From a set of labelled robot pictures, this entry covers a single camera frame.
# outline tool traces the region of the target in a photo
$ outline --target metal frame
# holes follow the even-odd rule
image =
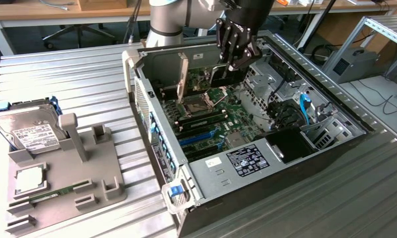
[[[387,11],[390,15],[397,10],[397,7],[391,6]],[[378,6],[367,6],[367,8],[355,8],[355,9],[331,9],[329,13],[339,12],[365,12],[365,11],[378,11]],[[303,7],[299,11],[271,11],[269,15],[295,15],[306,14],[307,9]],[[309,33],[315,27],[317,19],[319,18],[323,9],[311,10],[310,14],[315,14],[313,21],[307,27],[302,40],[298,47],[301,47],[306,41]],[[93,23],[107,23],[107,22],[126,22],[129,16],[103,16],[103,17],[82,17],[82,18],[62,18],[62,19],[31,19],[31,20],[0,20],[0,51],[3,56],[14,55],[14,50],[11,43],[6,37],[3,28],[5,27],[21,27],[21,26],[49,26],[49,25],[73,25],[73,24],[93,24]],[[150,20],[150,16],[138,16],[137,21]],[[206,31],[199,31],[198,36],[203,36]]]
[[[373,16],[373,17],[362,17],[359,22],[357,23],[357,26],[345,40],[345,43],[342,47],[339,48],[337,54],[333,56],[333,59],[329,61],[326,67],[325,67],[325,72],[329,72],[333,70],[334,66],[337,65],[343,52],[346,49],[350,47],[353,44],[353,41],[355,37],[358,36],[362,28],[367,26],[370,27],[377,33],[382,34],[386,38],[389,38],[391,41],[395,42],[397,44],[397,15],[394,16]],[[362,44],[361,47],[365,47],[366,44],[369,43],[370,39],[366,40]],[[391,69],[397,66],[397,60],[391,64],[390,68],[387,69],[387,73],[391,71]]]

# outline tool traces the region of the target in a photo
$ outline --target office chair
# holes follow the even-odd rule
[[[54,32],[51,35],[49,35],[46,37],[42,37],[43,47],[47,49],[51,49],[54,47],[54,45],[53,45],[53,43],[49,42],[49,40],[55,39],[57,37],[59,37],[61,35],[71,32],[71,31],[75,31],[75,33],[77,33],[78,48],[82,47],[82,44],[81,44],[82,31],[87,31],[95,35],[107,37],[109,39],[111,39],[111,44],[113,45],[117,44],[117,40],[113,35],[110,35],[109,33],[105,33],[101,30],[95,30],[94,28],[90,28],[89,25],[90,24],[74,24],[69,27],[65,27],[65,25],[59,25],[59,31]],[[103,28],[102,23],[98,23],[98,29],[102,29],[102,28]]]

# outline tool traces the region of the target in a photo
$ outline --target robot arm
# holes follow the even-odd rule
[[[182,27],[209,29],[214,25],[219,59],[235,71],[259,57],[258,27],[274,0],[150,0],[150,32],[146,47],[181,44]]]

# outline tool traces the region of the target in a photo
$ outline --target hard drive label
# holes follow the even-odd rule
[[[46,148],[58,144],[57,136],[49,124],[14,130],[18,141],[27,151]]]
[[[269,166],[254,144],[226,153],[226,156],[241,177],[250,175]]]

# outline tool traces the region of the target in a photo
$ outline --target hard drive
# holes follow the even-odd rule
[[[58,149],[58,141],[67,138],[58,128],[59,114],[55,97],[11,105],[0,102],[0,133],[11,149],[26,149],[30,154]]]

